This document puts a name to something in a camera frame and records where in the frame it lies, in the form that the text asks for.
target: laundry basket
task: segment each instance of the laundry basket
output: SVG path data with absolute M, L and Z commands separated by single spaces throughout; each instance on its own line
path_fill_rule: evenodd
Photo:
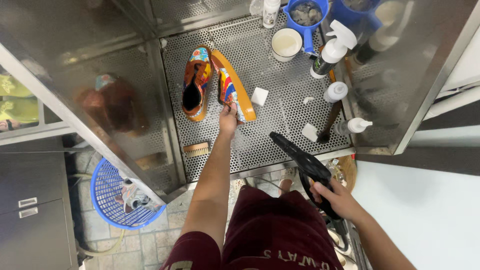
M 125 213 L 123 205 L 114 199 L 115 196 L 121 195 L 122 182 L 119 170 L 102 158 L 93 172 L 90 194 L 96 211 L 106 222 L 118 228 L 138 230 L 154 221 L 163 212 L 166 205 L 157 212 L 138 207 L 128 214 Z

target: drawer handle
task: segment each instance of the drawer handle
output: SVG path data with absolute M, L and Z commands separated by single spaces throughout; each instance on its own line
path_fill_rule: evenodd
M 33 216 L 35 214 L 38 214 L 38 207 L 34 207 L 34 208 L 30 208 L 30 209 L 26 209 L 18 212 L 18 215 L 20 216 L 21 219 L 29 216 Z
M 38 203 L 38 200 L 36 199 L 36 197 L 21 200 L 21 201 L 18 201 L 18 208 L 27 207 L 29 205 L 34 205 L 37 203 Z

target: cabinet drawer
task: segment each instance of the cabinet drawer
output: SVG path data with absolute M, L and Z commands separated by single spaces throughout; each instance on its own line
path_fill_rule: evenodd
M 62 198 L 63 153 L 0 154 L 0 214 Z
M 72 267 L 62 199 L 0 215 L 2 269 Z

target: floral sneaker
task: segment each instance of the floral sneaker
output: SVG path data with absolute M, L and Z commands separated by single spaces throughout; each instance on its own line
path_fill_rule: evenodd
M 213 50 L 212 61 L 218 73 L 218 102 L 230 106 L 237 104 L 237 122 L 246 123 L 257 119 L 247 91 L 228 60 L 218 50 Z
M 207 113 L 208 86 L 212 77 L 212 52 L 206 45 L 193 50 L 185 67 L 182 109 L 190 121 L 201 121 Z

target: shoe brush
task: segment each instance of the shoe brush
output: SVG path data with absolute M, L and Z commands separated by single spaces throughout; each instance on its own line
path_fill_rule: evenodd
M 188 158 L 193 158 L 193 157 L 209 154 L 210 150 L 208 149 L 208 142 L 203 142 L 199 144 L 184 146 L 183 152 L 187 154 Z

